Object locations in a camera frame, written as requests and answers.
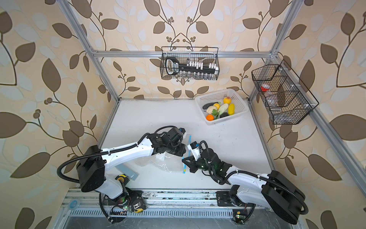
wire mesh basket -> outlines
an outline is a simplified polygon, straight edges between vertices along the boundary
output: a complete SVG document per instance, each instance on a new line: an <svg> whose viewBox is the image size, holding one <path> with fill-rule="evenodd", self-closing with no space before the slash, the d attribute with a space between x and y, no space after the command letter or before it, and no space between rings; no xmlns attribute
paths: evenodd
<svg viewBox="0 0 366 229"><path fill-rule="evenodd" d="M217 80L219 76L219 48L164 46L161 50L160 73L163 80Z"/></svg>
<svg viewBox="0 0 366 229"><path fill-rule="evenodd" d="M298 124L319 104L299 77L299 82L294 82L288 76L288 66L282 61L252 71L254 85L273 124ZM300 88L314 100L308 101Z"/></svg>

leaf pattern wallpaper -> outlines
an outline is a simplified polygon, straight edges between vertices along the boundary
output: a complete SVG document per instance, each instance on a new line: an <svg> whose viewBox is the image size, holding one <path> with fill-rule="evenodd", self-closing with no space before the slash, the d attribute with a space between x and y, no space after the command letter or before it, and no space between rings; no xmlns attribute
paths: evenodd
<svg viewBox="0 0 366 229"><path fill-rule="evenodd" d="M269 51L291 4L289 0L69 2L94 49L125 51L206 45L223 51Z"/></svg>
<svg viewBox="0 0 366 229"><path fill-rule="evenodd" d="M363 167L365 10L365 1L305 0L279 52ZM294 126L273 125L259 96L253 104L277 169L306 195L307 228L365 227L366 199L311 118Z"/></svg>
<svg viewBox="0 0 366 229"><path fill-rule="evenodd" d="M0 224L50 228L75 187L57 167L97 143L115 103L55 1L0 1L0 21L0 195L13 206Z"/></svg>

plastic bag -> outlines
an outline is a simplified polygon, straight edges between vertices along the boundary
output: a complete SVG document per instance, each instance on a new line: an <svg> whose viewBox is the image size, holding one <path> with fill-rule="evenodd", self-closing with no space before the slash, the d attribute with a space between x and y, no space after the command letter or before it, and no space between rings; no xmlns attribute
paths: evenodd
<svg viewBox="0 0 366 229"><path fill-rule="evenodd" d="M183 158L188 157L189 150L187 148L188 140L192 136L191 134L187 134L185 138L183 138L182 143L186 145L186 152L183 155ZM169 173L183 173L184 164L182 162L182 157L170 154L170 153L162 153L155 154L148 157L136 158L133 160L139 166L153 165L163 171Z"/></svg>

aluminum frame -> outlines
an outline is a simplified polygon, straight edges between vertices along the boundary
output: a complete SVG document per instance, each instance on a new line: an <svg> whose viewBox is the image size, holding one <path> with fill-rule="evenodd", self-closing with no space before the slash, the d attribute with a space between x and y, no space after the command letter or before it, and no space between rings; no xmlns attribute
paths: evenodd
<svg viewBox="0 0 366 229"><path fill-rule="evenodd" d="M271 60L274 64L280 64L282 61L278 56L274 56L271 58ZM289 70L285 69L285 71L288 76L294 80L294 82L297 82L297 77L295 77ZM301 86L296 85L296 87L308 101L311 101L310 97ZM346 143L340 138L338 133L333 129L329 121L324 117L320 111L320 107L316 107L313 111L311 111L309 116L321 131L350 176L353 178L362 194L366 197L366 170L362 167L361 163L357 160Z"/></svg>
<svg viewBox="0 0 366 229"><path fill-rule="evenodd" d="M115 88L113 87L113 84L109 80L106 72L104 71L104 68L103 68L102 64L93 55L92 46L89 43L88 38L85 36L85 33L84 33L83 29L81 28L78 20L76 19L74 13L72 12L72 9L69 5L69 2L67 0L57 0L57 3L59 5L61 11L64 13L66 19L70 23L70 25L71 25L72 29L74 30L76 36L78 37L78 39L79 39L81 45L83 46L86 54L89 56L90 61L92 62L94 67L97 69L102 81L104 82L107 89L111 93L111 96L112 96L113 100L119 101L119 96L118 96Z"/></svg>
<svg viewBox="0 0 366 229"><path fill-rule="evenodd" d="M128 58L128 57L138 57L138 58L158 58L161 57L161 51L98 51L93 50L93 55L95 57L118 57L118 58ZM240 52L240 51L219 51L217 53L219 58L269 58L271 56L270 52Z"/></svg>

brown leaf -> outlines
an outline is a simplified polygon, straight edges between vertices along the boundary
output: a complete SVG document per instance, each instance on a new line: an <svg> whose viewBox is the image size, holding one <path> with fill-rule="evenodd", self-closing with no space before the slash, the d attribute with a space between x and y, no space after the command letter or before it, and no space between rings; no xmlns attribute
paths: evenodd
<svg viewBox="0 0 366 229"><path fill-rule="evenodd" d="M206 23L201 22L201 21L196 23L196 30L202 34L208 33L208 28L207 28Z"/></svg>
<svg viewBox="0 0 366 229"><path fill-rule="evenodd" d="M45 0L45 3L47 5L53 5L56 2L56 0Z"/></svg>
<svg viewBox="0 0 366 229"><path fill-rule="evenodd" d="M239 78L236 77L236 76L231 76L230 79L231 79L231 81L234 81L234 82L238 82L239 81Z"/></svg>
<svg viewBox="0 0 366 229"><path fill-rule="evenodd" d="M150 62L153 63L156 67L160 67L161 60L159 59L150 59Z"/></svg>
<svg viewBox="0 0 366 229"><path fill-rule="evenodd" d="M285 157L285 164L286 164L286 167L288 168L288 170L296 176L296 170L295 170L295 167L294 167L294 164L292 163L291 159L287 156Z"/></svg>
<svg viewBox="0 0 366 229"><path fill-rule="evenodd" d="M355 24L355 18L351 14L346 13L341 21L342 32L348 36L351 35L353 30L355 29Z"/></svg>
<svg viewBox="0 0 366 229"><path fill-rule="evenodd" d="M45 85L53 92L56 92L61 86L59 71L50 59L47 59L43 64L42 79Z"/></svg>
<svg viewBox="0 0 366 229"><path fill-rule="evenodd" d="M188 91L188 90L186 90L186 91L185 91L185 93L186 93L186 96L187 96L188 98L193 98L193 97L194 97L194 93L193 93L193 91Z"/></svg>
<svg viewBox="0 0 366 229"><path fill-rule="evenodd" d="M28 229L34 222L34 211L28 207L20 210L15 222L15 229Z"/></svg>
<svg viewBox="0 0 366 229"><path fill-rule="evenodd" d="M37 226L34 228L34 229L46 229L47 228L47 226L48 226L48 224L49 224L49 222L51 221L51 218L52 218L52 216L49 216L49 217L47 217L47 218L45 218L44 220L42 220L41 222L39 222L38 224L37 224Z"/></svg>
<svg viewBox="0 0 366 229"><path fill-rule="evenodd" d="M144 99L145 97L143 95L137 95L134 97L134 99Z"/></svg>
<svg viewBox="0 0 366 229"><path fill-rule="evenodd" d="M295 40L299 38L305 32L305 29L306 25L303 24L296 25L290 32L290 39Z"/></svg>
<svg viewBox="0 0 366 229"><path fill-rule="evenodd" d="M94 115L89 123L89 128L94 129L96 124L97 124L97 115Z"/></svg>
<svg viewBox="0 0 366 229"><path fill-rule="evenodd" d="M208 52L208 46L204 46L203 48L201 48L200 52Z"/></svg>
<svg viewBox="0 0 366 229"><path fill-rule="evenodd" d="M283 86L282 85L278 89L278 92L277 92L276 96L277 96L278 106L279 107L284 107L285 106L285 102L286 102L286 94L285 94L285 91L283 90Z"/></svg>
<svg viewBox="0 0 366 229"><path fill-rule="evenodd" d="M121 66L119 66L119 64L117 64L117 62L113 61L113 66L115 67L115 69L117 69L118 71L122 71Z"/></svg>
<svg viewBox="0 0 366 229"><path fill-rule="evenodd" d="M215 62L214 58L206 58L203 60L203 65L210 65L210 63Z"/></svg>
<svg viewBox="0 0 366 229"><path fill-rule="evenodd" d="M309 91L315 81L315 69L313 63L308 60L300 73L299 84L305 92Z"/></svg>
<svg viewBox="0 0 366 229"><path fill-rule="evenodd" d="M56 33L63 38L69 39L72 37L71 30L67 27L67 25L62 23L55 23L52 25L52 27L56 31Z"/></svg>
<svg viewBox="0 0 366 229"><path fill-rule="evenodd" d="M67 146L75 147L79 144L79 137L70 130L63 130L62 137L64 138L64 142Z"/></svg>
<svg viewBox="0 0 366 229"><path fill-rule="evenodd" d="M261 20L258 18L247 18L243 20L243 25L247 29L257 29L261 25Z"/></svg>
<svg viewBox="0 0 366 229"><path fill-rule="evenodd" d="M181 94L182 94L182 90L175 91L175 92L173 93L173 97L174 97L174 98L179 98Z"/></svg>
<svg viewBox="0 0 366 229"><path fill-rule="evenodd" d="M314 4L314 0L305 0L304 4L307 5L307 6L311 6L311 5Z"/></svg>
<svg viewBox="0 0 366 229"><path fill-rule="evenodd" d="M0 14L0 33L7 33L13 28L13 22L8 12L4 11Z"/></svg>
<svg viewBox="0 0 366 229"><path fill-rule="evenodd" d="M155 0L143 0L146 10L153 16L160 15L160 6Z"/></svg>
<svg viewBox="0 0 366 229"><path fill-rule="evenodd" d="M86 100L88 99L88 94L84 83L81 83L78 90L78 103L81 107L85 106Z"/></svg>
<svg viewBox="0 0 366 229"><path fill-rule="evenodd" d="M315 172L327 180L340 181L342 178L337 171L324 158L317 154L310 154L308 157L310 165Z"/></svg>
<svg viewBox="0 0 366 229"><path fill-rule="evenodd" d="M271 5L269 6L269 14L271 17L275 18L282 14L282 12L286 9L289 0L272 0Z"/></svg>
<svg viewBox="0 0 366 229"><path fill-rule="evenodd" d="M307 227L309 229L319 229L318 226L315 223L313 223L310 219L305 219L305 220L306 220L306 223L307 223Z"/></svg>
<svg viewBox="0 0 366 229"><path fill-rule="evenodd" d="M165 75L162 77L163 80L171 80L172 76L171 75Z"/></svg>
<svg viewBox="0 0 366 229"><path fill-rule="evenodd" d="M105 88L104 84L101 84L99 87L98 87L98 90L100 91L100 93L104 94L107 89Z"/></svg>
<svg viewBox="0 0 366 229"><path fill-rule="evenodd" d="M153 33L160 34L165 30L165 23L164 22L157 22L154 25Z"/></svg>
<svg viewBox="0 0 366 229"><path fill-rule="evenodd" d="M241 52L254 52L254 48L245 48L240 50Z"/></svg>
<svg viewBox="0 0 366 229"><path fill-rule="evenodd" d="M136 77L134 77L134 76L128 77L127 82L134 82L135 79L136 79Z"/></svg>
<svg viewBox="0 0 366 229"><path fill-rule="evenodd" d="M209 15L215 7L215 0L204 0L199 6L199 13L202 16Z"/></svg>
<svg viewBox="0 0 366 229"><path fill-rule="evenodd" d="M170 94L170 91L168 88L165 88L165 87L158 87L158 90L163 93L163 94Z"/></svg>
<svg viewBox="0 0 366 229"><path fill-rule="evenodd" d="M32 59L36 52L36 44L34 42L20 45L15 50L15 56L21 62L27 62Z"/></svg>
<svg viewBox="0 0 366 229"><path fill-rule="evenodd" d="M208 91L209 86L203 86L197 89L197 94L203 94Z"/></svg>
<svg viewBox="0 0 366 229"><path fill-rule="evenodd" d="M71 159L74 159L74 158L77 158L77 157L78 157L78 156L74 155L74 156L72 156L72 158L70 158L70 160L71 160ZM65 167L64 173L68 173L68 172L70 172L70 171L74 168L75 164L76 164L76 161L71 162L70 164L68 164L68 165Z"/></svg>
<svg viewBox="0 0 366 229"><path fill-rule="evenodd" d="M294 148L296 146L298 137L299 135L297 132L291 132L285 137L285 139L283 140L283 144L285 144L285 146L289 149Z"/></svg>
<svg viewBox="0 0 366 229"><path fill-rule="evenodd" d="M16 114L0 112L0 138L12 137L27 125L26 121Z"/></svg>
<svg viewBox="0 0 366 229"><path fill-rule="evenodd" d="M140 90L140 88L137 88L137 87L128 87L127 90L129 90L131 92L135 92L135 91Z"/></svg>
<svg viewBox="0 0 366 229"><path fill-rule="evenodd" d="M118 20L116 19L112 19L112 18L106 18L103 19L100 24L103 26L103 28L108 29L108 30L112 30L117 28L118 26Z"/></svg>
<svg viewBox="0 0 366 229"><path fill-rule="evenodd" d="M341 139L357 141L366 138L366 120L352 114L343 114L332 121L331 126Z"/></svg>
<svg viewBox="0 0 366 229"><path fill-rule="evenodd" d="M288 125L288 124L281 125L281 127L280 127L281 138L285 138L291 132L292 132L292 125Z"/></svg>
<svg viewBox="0 0 366 229"><path fill-rule="evenodd" d="M237 86L228 87L227 89L233 89L236 92L239 91L239 87L237 87Z"/></svg>
<svg viewBox="0 0 366 229"><path fill-rule="evenodd" d="M244 71L247 71L251 67L251 61L244 66Z"/></svg>
<svg viewBox="0 0 366 229"><path fill-rule="evenodd" d="M270 119L270 118L268 118L268 123L269 123L269 127L271 128L271 130L272 131L274 131L275 130L275 125L272 123L272 120Z"/></svg>
<svg viewBox="0 0 366 229"><path fill-rule="evenodd" d="M80 26L83 29L85 36L88 36L88 32L86 31L85 25L81 24Z"/></svg>
<svg viewBox="0 0 366 229"><path fill-rule="evenodd" d="M323 57L323 60L327 62L328 64L332 64L336 62L338 57L338 51L335 47L321 44L320 45L320 54L321 57Z"/></svg>
<svg viewBox="0 0 366 229"><path fill-rule="evenodd" d="M72 57L70 58L70 64L69 64L70 69L76 68L78 63L79 63L79 54L72 55Z"/></svg>
<svg viewBox="0 0 366 229"><path fill-rule="evenodd" d="M278 35L278 32L281 29L281 26L282 26L282 23L279 23L278 26L277 26L277 29L276 29L276 36Z"/></svg>
<svg viewBox="0 0 366 229"><path fill-rule="evenodd" d="M85 67L85 70L87 72L89 72L89 59L87 56L83 56L83 62L84 62L84 67Z"/></svg>
<svg viewBox="0 0 366 229"><path fill-rule="evenodd" d="M23 162L10 177L25 178L34 175L46 166L50 157L46 152L37 153Z"/></svg>
<svg viewBox="0 0 366 229"><path fill-rule="evenodd" d="M76 136L81 137L84 135L84 126L79 121L69 121L70 129L76 134Z"/></svg>
<svg viewBox="0 0 366 229"><path fill-rule="evenodd" d="M285 64L285 66L291 70L291 59L288 56L283 56L283 63Z"/></svg>
<svg viewBox="0 0 366 229"><path fill-rule="evenodd" d="M330 210L323 211L320 216L320 222L323 229L337 229L337 223L333 213Z"/></svg>
<svg viewBox="0 0 366 229"><path fill-rule="evenodd" d="M71 3L84 18L92 16L92 8L87 0L71 0Z"/></svg>

